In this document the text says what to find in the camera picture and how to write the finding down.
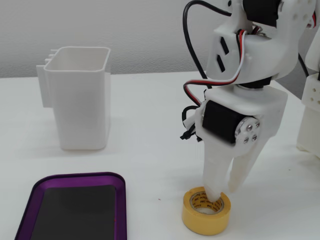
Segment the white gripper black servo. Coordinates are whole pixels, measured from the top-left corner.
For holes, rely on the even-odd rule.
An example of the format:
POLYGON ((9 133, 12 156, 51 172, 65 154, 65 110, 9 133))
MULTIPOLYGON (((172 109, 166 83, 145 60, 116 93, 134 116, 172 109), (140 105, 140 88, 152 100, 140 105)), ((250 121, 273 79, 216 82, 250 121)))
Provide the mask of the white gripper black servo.
POLYGON ((204 142, 205 192, 209 201, 217 201, 232 159, 228 188, 234 193, 252 168, 254 146, 277 134, 288 95, 270 86, 246 89, 225 85, 208 89, 204 96, 196 110, 196 136, 204 142))

